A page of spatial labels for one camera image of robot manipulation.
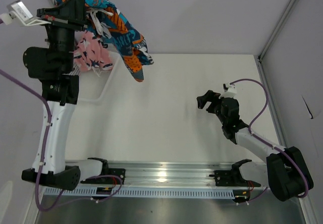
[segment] white table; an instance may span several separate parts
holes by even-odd
[[[217,117],[198,109],[196,103],[196,97],[209,89],[222,92],[223,83],[240,78],[259,80],[252,55],[152,56],[155,64],[144,67],[142,83],[136,82],[121,62],[113,69],[115,72],[101,103],[77,104],[69,128],[66,159],[100,157],[110,161],[213,163],[249,158],[260,161],[227,140]],[[240,116],[249,123],[264,105],[263,90],[251,82],[236,86]],[[253,129],[278,143],[268,109]]]

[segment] garment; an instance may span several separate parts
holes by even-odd
[[[65,0],[56,1],[60,5]],[[109,0],[85,0],[85,7],[90,20],[87,30],[104,43],[112,43],[134,79],[143,81],[142,65],[153,64],[144,37]]]
[[[74,62],[81,72],[91,69],[111,70],[113,61],[106,46],[92,32],[86,31],[74,51]]]

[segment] colorful fabric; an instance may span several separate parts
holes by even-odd
[[[106,46],[92,32],[86,31],[74,51],[74,62],[81,72],[91,69],[111,70],[113,62]]]
[[[60,5],[65,0],[56,1]],[[112,43],[135,80],[143,81],[142,66],[153,64],[144,37],[109,0],[85,0],[85,7],[91,22],[87,30],[100,37],[104,43]]]

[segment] wall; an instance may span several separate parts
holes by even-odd
[[[300,0],[264,60],[284,131],[298,147],[314,180],[309,192],[323,215],[323,0]],[[313,119],[310,119],[306,101]]]
[[[151,53],[259,54],[289,0],[111,0]]]
[[[0,0],[0,13],[6,12],[6,6],[13,1]],[[34,15],[37,8],[49,5],[47,0],[22,1]],[[45,28],[1,24],[0,38],[0,68],[41,92],[40,83],[28,77],[22,55],[30,46],[45,46]],[[21,180],[21,172],[31,167],[35,158],[41,121],[41,102],[0,76],[0,192],[5,183],[13,182],[11,201],[2,223],[22,223],[24,219],[34,186]],[[2,205],[6,205],[4,198],[0,199]]]

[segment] laundry basket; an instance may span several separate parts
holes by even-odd
[[[101,72],[98,76],[93,71],[80,74],[79,102],[99,103],[113,78],[117,64],[122,63],[122,58],[117,52],[110,52],[110,58],[115,62],[111,71]]]

